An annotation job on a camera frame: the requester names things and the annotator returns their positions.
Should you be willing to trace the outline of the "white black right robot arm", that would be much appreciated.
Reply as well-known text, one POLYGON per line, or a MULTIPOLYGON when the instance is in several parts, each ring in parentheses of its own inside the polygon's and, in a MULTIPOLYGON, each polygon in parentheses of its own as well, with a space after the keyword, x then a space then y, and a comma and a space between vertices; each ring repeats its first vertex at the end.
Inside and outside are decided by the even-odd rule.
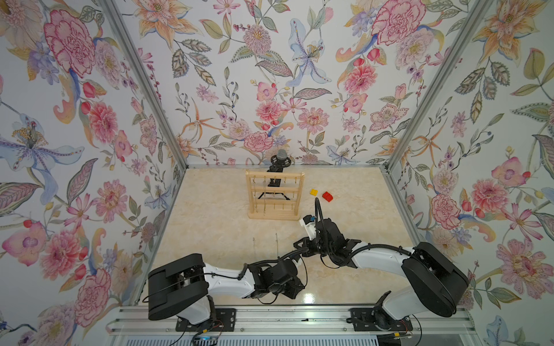
POLYGON ((306 248, 308 257, 327 257, 333 269, 372 269, 404 277, 409 286, 383 294, 374 305, 375 315, 387 322, 431 312, 452 317, 470 285, 468 277, 434 245, 420 242, 403 248, 347 239, 336 223, 323 217, 318 199, 313 215, 299 220, 307 236, 295 247, 306 248))

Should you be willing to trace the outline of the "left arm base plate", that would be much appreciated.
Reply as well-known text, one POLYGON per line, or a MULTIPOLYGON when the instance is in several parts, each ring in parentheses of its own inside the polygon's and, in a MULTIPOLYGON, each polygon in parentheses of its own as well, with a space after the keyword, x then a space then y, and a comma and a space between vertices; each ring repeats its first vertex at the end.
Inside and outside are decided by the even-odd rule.
POLYGON ((216 308, 215 317, 200 324, 191 324, 188 320, 178 317, 176 332, 233 332, 237 321, 237 310, 231 308, 216 308))

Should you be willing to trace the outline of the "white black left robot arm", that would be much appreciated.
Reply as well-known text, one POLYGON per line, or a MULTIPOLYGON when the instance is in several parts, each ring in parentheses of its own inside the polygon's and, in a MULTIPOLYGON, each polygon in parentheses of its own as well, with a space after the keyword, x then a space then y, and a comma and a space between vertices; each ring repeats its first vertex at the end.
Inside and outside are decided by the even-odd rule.
POLYGON ((215 296, 261 299, 268 294, 295 299, 305 289, 298 266, 308 249, 296 249, 278 259, 267 259, 229 270, 206 264, 194 253, 148 274, 148 318, 159 321, 178 316, 192 325, 215 319, 215 296))

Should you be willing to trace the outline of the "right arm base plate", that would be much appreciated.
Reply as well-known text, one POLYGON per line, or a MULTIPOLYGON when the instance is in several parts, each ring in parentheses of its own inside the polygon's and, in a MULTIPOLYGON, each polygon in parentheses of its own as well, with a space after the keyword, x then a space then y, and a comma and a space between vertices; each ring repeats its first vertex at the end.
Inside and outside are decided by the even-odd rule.
POLYGON ((383 311, 374 312, 372 307, 349 309, 347 322, 355 332, 412 332, 413 326, 408 317, 394 320, 383 311))

